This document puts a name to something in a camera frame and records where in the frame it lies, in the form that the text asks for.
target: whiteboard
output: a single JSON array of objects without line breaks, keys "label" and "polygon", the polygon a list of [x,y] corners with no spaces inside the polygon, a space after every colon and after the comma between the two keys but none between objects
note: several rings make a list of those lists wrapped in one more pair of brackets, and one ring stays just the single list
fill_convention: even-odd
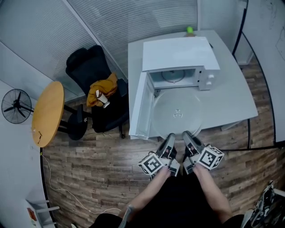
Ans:
[{"label": "whiteboard", "polygon": [[248,0],[243,33],[263,69],[271,95],[276,142],[285,141],[285,4]]}]

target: round wooden table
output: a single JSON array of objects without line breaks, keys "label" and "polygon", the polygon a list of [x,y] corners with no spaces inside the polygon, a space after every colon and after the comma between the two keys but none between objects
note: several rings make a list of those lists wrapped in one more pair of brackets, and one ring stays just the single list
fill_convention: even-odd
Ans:
[{"label": "round wooden table", "polygon": [[[82,138],[87,129],[87,113],[83,112],[82,105],[80,108],[81,111],[76,111],[65,106],[62,84],[59,81],[50,83],[40,95],[33,113],[32,135],[35,144],[47,146],[57,131],[68,133],[73,140]],[[64,109],[72,113],[68,122],[61,120]]]}]

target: electric fan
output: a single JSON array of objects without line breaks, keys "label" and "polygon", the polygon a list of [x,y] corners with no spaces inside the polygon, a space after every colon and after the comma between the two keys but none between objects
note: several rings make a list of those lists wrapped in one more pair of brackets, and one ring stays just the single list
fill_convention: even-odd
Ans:
[{"label": "electric fan", "polygon": [[5,94],[1,105],[2,114],[10,123],[24,122],[33,112],[32,102],[26,92],[10,90]]}]

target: black chair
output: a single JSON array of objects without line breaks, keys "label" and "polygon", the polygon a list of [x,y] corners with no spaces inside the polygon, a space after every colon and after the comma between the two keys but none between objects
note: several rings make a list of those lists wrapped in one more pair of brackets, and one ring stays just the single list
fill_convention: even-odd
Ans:
[{"label": "black chair", "polygon": [[[66,73],[80,86],[86,96],[91,84],[107,79],[111,74],[103,49],[99,45],[73,52],[67,59],[66,66]],[[92,113],[88,116],[92,118],[95,132],[105,132],[119,127],[121,138],[125,138],[122,124],[129,118],[128,87],[123,79],[118,79],[117,84],[116,93],[108,99],[110,104],[106,108],[92,107]]]}]

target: white cable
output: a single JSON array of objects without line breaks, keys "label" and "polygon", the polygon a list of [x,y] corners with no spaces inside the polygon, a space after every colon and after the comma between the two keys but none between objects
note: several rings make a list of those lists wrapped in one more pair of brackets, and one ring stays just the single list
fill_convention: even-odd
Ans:
[{"label": "white cable", "polygon": [[89,209],[87,209],[86,207],[84,207],[84,205],[83,205],[83,204],[75,197],[75,195],[73,195],[70,191],[68,191],[68,190],[66,190],[66,189],[63,189],[63,188],[59,188],[59,189],[53,188],[52,185],[50,184],[50,179],[51,179],[51,177],[52,177],[52,169],[50,168],[50,165],[49,165],[49,186],[50,186],[50,188],[53,189],[53,190],[55,190],[55,191],[59,191],[59,190],[67,191],[70,195],[72,195],[72,196],[81,204],[81,206],[82,206],[85,210],[87,210],[87,211],[89,211],[89,212],[91,212],[91,213],[93,213],[93,214],[102,214],[102,213],[105,213],[105,212],[108,211],[108,210],[113,210],[113,209],[116,209],[116,210],[121,211],[121,210],[118,209],[118,208],[110,208],[110,209],[106,209],[106,210],[103,211],[103,212],[92,212],[92,211],[90,211]]}]

